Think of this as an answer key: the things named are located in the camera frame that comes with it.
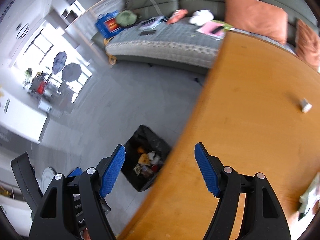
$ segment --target silver screw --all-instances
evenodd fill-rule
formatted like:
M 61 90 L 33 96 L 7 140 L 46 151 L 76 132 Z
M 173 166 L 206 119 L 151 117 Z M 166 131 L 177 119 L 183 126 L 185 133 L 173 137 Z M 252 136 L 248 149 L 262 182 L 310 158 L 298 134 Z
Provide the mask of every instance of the silver screw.
M 95 168 L 89 168 L 87 169 L 87 173 L 88 174 L 94 174 L 96 172 L 96 169 Z
M 55 178 L 56 180 L 61 179 L 61 178 L 62 178 L 62 174 L 61 174 L 61 173 L 58 173 L 58 174 L 56 174 L 56 176 L 54 176 L 54 178 Z
M 264 176 L 263 173 L 258 172 L 258 173 L 257 173 L 257 177 L 258 177 L 259 179 L 264 179 L 266 176 Z
M 224 167 L 223 170 L 226 172 L 226 173 L 231 173 L 232 172 L 232 168 L 230 167 Z

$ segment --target red label on bag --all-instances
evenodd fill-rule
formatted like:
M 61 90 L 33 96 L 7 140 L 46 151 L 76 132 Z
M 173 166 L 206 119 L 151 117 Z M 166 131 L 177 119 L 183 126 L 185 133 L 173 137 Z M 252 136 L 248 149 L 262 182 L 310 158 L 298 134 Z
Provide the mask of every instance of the red label on bag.
M 120 26 L 116 23 L 115 18 L 105 21 L 104 25 L 107 27 L 109 32 L 114 32 L 120 28 Z

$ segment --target orange pillow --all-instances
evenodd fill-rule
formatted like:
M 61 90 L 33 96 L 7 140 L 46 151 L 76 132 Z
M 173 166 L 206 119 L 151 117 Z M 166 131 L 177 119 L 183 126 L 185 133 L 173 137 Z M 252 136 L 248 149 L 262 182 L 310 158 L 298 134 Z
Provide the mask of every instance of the orange pillow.
M 225 22 L 237 29 L 287 43 L 288 15 L 274 5 L 258 0 L 225 0 Z
M 297 21 L 296 54 L 318 70 L 320 65 L 320 38 L 302 20 Z

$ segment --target trash can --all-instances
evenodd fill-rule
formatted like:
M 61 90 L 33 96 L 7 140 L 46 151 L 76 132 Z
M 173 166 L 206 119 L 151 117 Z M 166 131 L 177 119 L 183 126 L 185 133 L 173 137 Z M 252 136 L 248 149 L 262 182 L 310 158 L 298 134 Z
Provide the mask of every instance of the trash can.
M 122 173 L 136 190 L 148 189 L 163 167 L 171 147 L 145 125 L 138 127 L 124 147 Z

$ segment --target sofa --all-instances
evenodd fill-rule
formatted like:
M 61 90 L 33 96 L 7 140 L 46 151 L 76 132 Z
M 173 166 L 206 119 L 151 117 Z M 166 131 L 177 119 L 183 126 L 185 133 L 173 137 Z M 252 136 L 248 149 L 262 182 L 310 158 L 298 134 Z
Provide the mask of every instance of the sofa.
M 224 20 L 224 0 L 154 0 L 161 13 L 170 17 L 179 9 L 187 9 L 187 17 L 175 24 L 160 23 L 154 35 L 140 36 L 139 26 L 128 28 L 115 36 L 106 46 L 108 54 L 118 60 L 146 62 L 206 73 L 211 68 L 222 41 L 196 32 L 199 28 L 188 23 L 195 11 L 208 9 L 216 20 Z M 281 45 L 268 37 L 235 30 L 269 41 L 294 53 L 296 21 L 302 19 L 319 34 L 318 22 L 304 0 L 260 0 L 282 8 L 288 14 L 288 39 Z M 150 0 L 125 0 L 126 8 L 140 15 L 141 20 L 158 16 Z

